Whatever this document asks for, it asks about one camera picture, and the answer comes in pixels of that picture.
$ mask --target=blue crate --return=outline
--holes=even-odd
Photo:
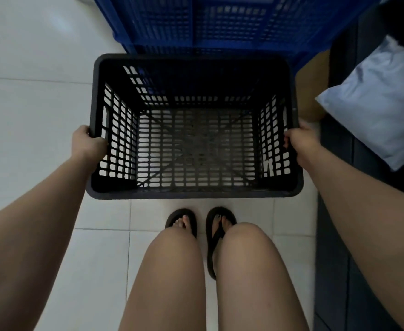
[[[95,1],[128,53],[276,51],[299,69],[379,0]]]

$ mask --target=sandal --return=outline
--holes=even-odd
[[[173,226],[173,224],[184,215],[187,215],[189,218],[189,223],[191,224],[191,233],[197,239],[198,237],[198,223],[196,221],[196,215],[190,209],[179,209],[173,212],[168,219],[166,220],[165,228],[169,228]]]
[[[222,216],[227,217],[227,220],[231,222],[232,225],[237,224],[237,220],[234,214],[227,208],[224,208],[222,206],[218,206],[216,208],[211,209],[208,212],[208,215],[206,216],[206,239],[208,241],[207,268],[208,273],[214,280],[216,280],[216,274],[214,273],[212,255],[214,253],[214,250],[216,249],[219,239],[225,236],[225,231],[222,227],[222,221],[219,221],[219,228],[217,229],[214,236],[212,235],[212,223],[216,215],[219,215],[220,217]]]

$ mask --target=bare leg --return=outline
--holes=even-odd
[[[120,331],[205,331],[205,273],[187,218],[150,244],[131,289]]]
[[[213,223],[213,232],[217,223]],[[218,249],[216,274],[219,329],[308,330],[291,279],[271,239],[253,224],[231,227],[225,217],[222,227],[226,234]]]

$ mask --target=person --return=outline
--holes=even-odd
[[[404,328],[404,193],[334,156],[303,123],[285,135],[370,287]],[[38,322],[87,179],[105,154],[106,141],[90,138],[81,126],[73,133],[70,159],[0,211],[0,330],[32,330]],[[307,330],[271,239],[253,224],[233,222],[219,214],[212,220],[213,235],[220,226],[225,232],[213,265],[219,329]],[[206,328],[204,269],[191,218],[168,224],[145,253],[121,331]]]

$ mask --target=hand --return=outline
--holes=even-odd
[[[288,142],[297,151],[297,162],[306,170],[309,170],[310,164],[318,152],[322,149],[320,141],[315,131],[304,121],[300,121],[300,127],[289,129],[284,133],[284,147],[287,148]]]
[[[107,141],[102,137],[90,137],[89,127],[81,125],[72,136],[72,158],[85,160],[94,170],[107,154],[107,145]]]

